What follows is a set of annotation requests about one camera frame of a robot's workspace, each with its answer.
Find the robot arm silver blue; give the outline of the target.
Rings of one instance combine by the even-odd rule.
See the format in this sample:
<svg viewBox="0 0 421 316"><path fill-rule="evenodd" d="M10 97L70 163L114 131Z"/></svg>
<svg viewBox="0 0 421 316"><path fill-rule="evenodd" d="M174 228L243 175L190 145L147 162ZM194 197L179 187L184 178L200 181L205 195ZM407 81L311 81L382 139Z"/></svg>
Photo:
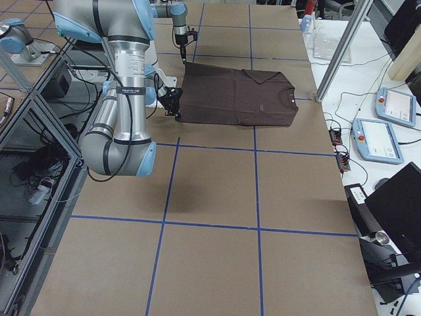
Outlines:
<svg viewBox="0 0 421 316"><path fill-rule="evenodd" d="M164 2L151 4L155 18L172 19L172 43L180 52L183 64L187 62L187 49L191 43L198 40L198 31L187 25L187 6L181 3Z"/></svg>
<svg viewBox="0 0 421 316"><path fill-rule="evenodd" d="M182 94L158 66L154 20L172 19L176 43L185 55L187 7L150 1L56 1L53 15L60 35L102 44L113 77L82 140L88 170L102 175L103 182L114 176L150 175L157 144L146 129L146 106L158 101L169 115L178 116Z"/></svg>

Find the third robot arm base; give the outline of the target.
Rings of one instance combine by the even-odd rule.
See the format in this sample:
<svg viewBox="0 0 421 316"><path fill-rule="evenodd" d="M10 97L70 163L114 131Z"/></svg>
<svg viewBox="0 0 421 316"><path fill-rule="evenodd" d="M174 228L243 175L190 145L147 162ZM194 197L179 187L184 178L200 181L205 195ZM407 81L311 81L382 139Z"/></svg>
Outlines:
<svg viewBox="0 0 421 316"><path fill-rule="evenodd" d="M11 54L14 64L41 66L52 47L48 43L39 44L21 19L8 18L1 21L1 48Z"/></svg>

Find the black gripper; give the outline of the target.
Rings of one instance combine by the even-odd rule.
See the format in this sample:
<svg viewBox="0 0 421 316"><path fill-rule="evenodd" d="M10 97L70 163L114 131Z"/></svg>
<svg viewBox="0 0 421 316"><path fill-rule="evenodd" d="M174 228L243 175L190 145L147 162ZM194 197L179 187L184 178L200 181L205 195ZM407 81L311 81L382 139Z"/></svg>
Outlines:
<svg viewBox="0 0 421 316"><path fill-rule="evenodd" d="M158 101L166 110L164 115L179 120L181 118L180 98L183 94L183 89L164 86L164 90L164 95L158 96Z"/></svg>
<svg viewBox="0 0 421 316"><path fill-rule="evenodd" d="M198 31L194 28L173 28L175 46L180 46L180 56L183 64L187 62L186 46L198 40Z"/></svg>

